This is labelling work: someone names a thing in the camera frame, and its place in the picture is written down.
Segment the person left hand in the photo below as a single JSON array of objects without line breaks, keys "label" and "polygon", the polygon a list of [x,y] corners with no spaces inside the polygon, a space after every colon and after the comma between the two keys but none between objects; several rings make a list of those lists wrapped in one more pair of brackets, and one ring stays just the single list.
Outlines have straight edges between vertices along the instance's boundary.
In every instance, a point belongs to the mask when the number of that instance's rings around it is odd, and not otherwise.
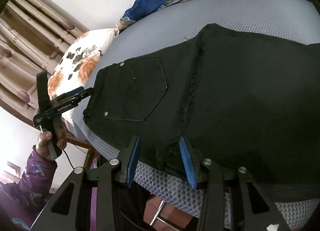
[{"label": "person left hand", "polygon": [[[57,146],[60,150],[64,150],[67,146],[67,128],[63,121],[61,121],[60,124],[60,131],[57,134]],[[43,133],[40,133],[35,150],[39,156],[42,158],[54,161],[55,159],[51,157],[49,152],[49,144],[52,142],[52,133],[50,131],[46,131]]]}]

